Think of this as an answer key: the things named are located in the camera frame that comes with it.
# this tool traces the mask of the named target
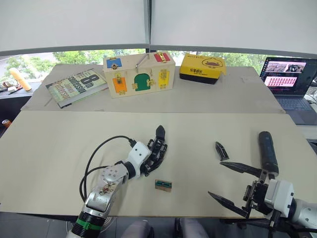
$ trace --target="beige table surface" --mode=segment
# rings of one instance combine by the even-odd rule
[[[60,109],[45,85],[90,68],[100,73],[102,65],[58,64],[22,110],[106,111],[150,113],[285,113],[252,67],[227,67],[215,85],[179,78],[176,67],[172,90],[112,99],[109,90]]]
[[[163,163],[148,177],[129,181],[112,215],[237,217],[207,191],[241,207],[255,177],[219,165],[214,143],[223,144],[230,161],[259,167],[263,130],[273,137],[278,178],[293,183],[296,198],[317,202],[317,158],[288,115],[22,111],[0,138],[0,210],[78,215],[79,182],[93,150],[120,134],[147,143],[160,124],[168,143]],[[126,140],[115,140],[96,154],[91,168],[124,160],[129,151]],[[171,193],[156,190],[155,179],[171,181]]]

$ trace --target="book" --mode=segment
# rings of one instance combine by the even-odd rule
[[[93,68],[45,86],[60,108],[108,88],[105,78]]]

